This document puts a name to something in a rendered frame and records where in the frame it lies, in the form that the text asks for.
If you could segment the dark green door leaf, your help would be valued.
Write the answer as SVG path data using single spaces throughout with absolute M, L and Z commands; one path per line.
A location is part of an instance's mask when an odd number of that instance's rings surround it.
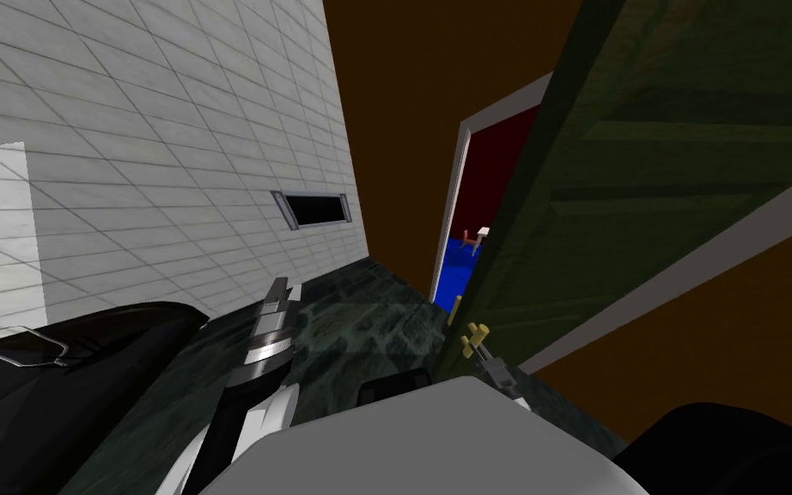
M 533 373 L 792 236 L 792 0 L 583 0 L 433 366 Z

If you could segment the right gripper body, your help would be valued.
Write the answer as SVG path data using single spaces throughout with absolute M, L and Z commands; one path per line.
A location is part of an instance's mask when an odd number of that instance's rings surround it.
M 514 377 L 509 373 L 508 366 L 499 357 L 482 361 L 482 377 L 484 381 L 510 399 L 519 397 L 519 390 Z

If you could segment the silver framed black window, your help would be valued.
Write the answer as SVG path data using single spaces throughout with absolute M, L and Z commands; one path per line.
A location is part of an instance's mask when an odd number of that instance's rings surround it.
M 271 191 L 271 196 L 289 230 L 352 222 L 344 193 Z

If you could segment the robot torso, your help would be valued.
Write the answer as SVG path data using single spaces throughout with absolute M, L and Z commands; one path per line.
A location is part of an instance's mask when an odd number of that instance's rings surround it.
M 260 438 L 201 495 L 649 495 L 473 376 Z

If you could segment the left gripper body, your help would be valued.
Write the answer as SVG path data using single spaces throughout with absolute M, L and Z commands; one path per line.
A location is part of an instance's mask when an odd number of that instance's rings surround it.
M 282 330 L 293 330 L 301 310 L 299 300 L 280 300 L 274 309 L 270 304 L 263 307 L 263 312 L 256 321 L 251 338 L 275 333 Z

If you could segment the black rounded fixture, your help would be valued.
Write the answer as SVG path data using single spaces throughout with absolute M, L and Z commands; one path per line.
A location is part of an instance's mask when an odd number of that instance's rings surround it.
M 0 328 L 0 495 L 58 495 L 208 320 L 141 302 Z

